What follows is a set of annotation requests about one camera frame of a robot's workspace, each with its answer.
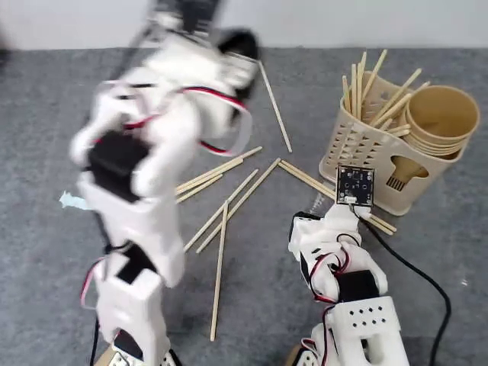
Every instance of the stacked paper cup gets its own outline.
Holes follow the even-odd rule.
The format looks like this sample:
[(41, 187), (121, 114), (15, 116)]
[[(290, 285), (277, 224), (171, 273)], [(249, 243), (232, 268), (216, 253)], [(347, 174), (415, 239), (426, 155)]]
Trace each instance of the stacked paper cup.
[(410, 125), (404, 140), (416, 150), (442, 159), (454, 159), (480, 123), (475, 100), (451, 86), (435, 85), (412, 96), (400, 124)]

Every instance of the black wire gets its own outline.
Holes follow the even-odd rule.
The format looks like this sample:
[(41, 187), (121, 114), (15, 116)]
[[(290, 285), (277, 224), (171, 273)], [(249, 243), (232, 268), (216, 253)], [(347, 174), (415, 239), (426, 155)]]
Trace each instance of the black wire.
[(98, 317), (95, 317), (95, 330), (93, 331), (93, 345), (91, 346), (91, 356), (90, 356), (90, 366), (95, 364), (95, 355), (97, 353), (97, 345), (98, 345), (98, 327), (100, 324), (98, 323)]
[(437, 292), (440, 293), (442, 298), (444, 299), (445, 302), (445, 315), (444, 319), (442, 320), (441, 326), (439, 326), (439, 330), (437, 331), (437, 335), (435, 336), (434, 343), (432, 344), (432, 349), (430, 351), (430, 360), (429, 360), (429, 366), (435, 366), (435, 358), (437, 356), (437, 351), (439, 348), (439, 344), (441, 343), (442, 336), (444, 335), (444, 331), (447, 328), (449, 324), (449, 319), (451, 318), (451, 313), (452, 313), (452, 308), (451, 308), (451, 299), (449, 296), (446, 294), (444, 289), (437, 283), (435, 282), (431, 277), (429, 277), (425, 272), (421, 271), (418, 269), (415, 265), (411, 264), (408, 262), (406, 259), (404, 259), (400, 254), (395, 252), (393, 248), (391, 248), (385, 241), (384, 239), (380, 236), (378, 231), (376, 231), (373, 226), (363, 219), (362, 217), (358, 216), (356, 212), (354, 211), (354, 208), (352, 208), (352, 212), (356, 217), (366, 226), (366, 228), (373, 234), (373, 236), (376, 238), (376, 240), (396, 259), (398, 259), (403, 265), (406, 267), (410, 268), (412, 271), (417, 273), (420, 277), (425, 279), (427, 282), (429, 282), (436, 290)]
[[(151, 34), (153, 31), (152, 24), (147, 24), (139, 34), (137, 34), (134, 39), (129, 43), (127, 49), (125, 50), (124, 54), (122, 55), (122, 60), (118, 64), (118, 66), (112, 71), (108, 80), (117, 80), (119, 79), (122, 74), (126, 71), (127, 67), (129, 66), (132, 58), (135, 56), (137, 51), (139, 50), (140, 45), (142, 42)], [(86, 112), (85, 118), (83, 119), (83, 127), (88, 123), (90, 120), (90, 110)]]
[(342, 233), (342, 234), (337, 235), (337, 236), (335, 237), (336, 242), (339, 242), (339, 238), (340, 238), (341, 236), (347, 236), (348, 238), (353, 239), (353, 240), (355, 241), (355, 243), (356, 243), (358, 246), (360, 246), (360, 245), (359, 245), (359, 241), (358, 241), (358, 240), (357, 240), (357, 239), (356, 239), (354, 236), (352, 236), (351, 234), (347, 234), (347, 233)]

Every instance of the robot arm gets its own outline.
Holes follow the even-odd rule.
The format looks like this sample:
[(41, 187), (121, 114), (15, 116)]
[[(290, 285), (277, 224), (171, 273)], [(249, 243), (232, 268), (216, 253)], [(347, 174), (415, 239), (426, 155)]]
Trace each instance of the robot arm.
[[(368, 207), (355, 209), (368, 218)], [(322, 366), (408, 366), (386, 275), (360, 245), (348, 205), (334, 204), (324, 218), (294, 216), (288, 248), (315, 300), (327, 305), (307, 340), (313, 348), (296, 364), (313, 357)]]
[[(232, 37), (257, 47), (249, 32)], [(235, 108), (244, 110), (239, 95), (253, 83), (256, 61), (170, 33), (142, 66), (101, 84), (91, 120), (72, 140), (79, 189), (111, 248), (93, 269), (101, 333), (115, 338), (130, 366), (160, 366), (167, 357), (163, 289), (184, 272), (176, 183), (202, 139), (241, 125), (227, 155), (245, 147), (250, 124), (234, 121)]]

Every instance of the black circuit board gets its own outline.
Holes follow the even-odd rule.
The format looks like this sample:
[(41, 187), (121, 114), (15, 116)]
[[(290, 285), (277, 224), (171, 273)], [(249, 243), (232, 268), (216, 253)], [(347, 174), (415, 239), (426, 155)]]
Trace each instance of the black circuit board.
[(335, 202), (373, 207), (374, 169), (339, 165), (335, 183)]

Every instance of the utensil holder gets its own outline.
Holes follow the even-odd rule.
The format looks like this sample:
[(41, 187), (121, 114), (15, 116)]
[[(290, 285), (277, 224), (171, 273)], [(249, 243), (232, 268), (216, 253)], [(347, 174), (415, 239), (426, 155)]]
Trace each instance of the utensil holder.
[[(366, 85), (371, 72), (365, 72), (363, 83)], [(335, 182), (338, 164), (355, 165), (376, 170), (374, 177), (374, 203), (385, 211), (402, 216), (406, 214), (427, 187), (449, 166), (455, 164), (463, 155), (466, 144), (450, 156), (444, 158), (426, 155), (415, 150), (399, 137), (373, 128), (368, 121), (383, 107), (389, 98), (399, 89), (387, 80), (376, 76), (363, 103), (363, 120), (352, 116), (344, 109), (343, 98), (340, 101), (334, 131), (329, 146), (319, 164), (320, 174)], [(398, 167), (393, 161), (405, 166)], [(408, 177), (405, 184), (399, 184), (396, 177), (411, 172), (413, 165), (420, 165), (421, 176)]]

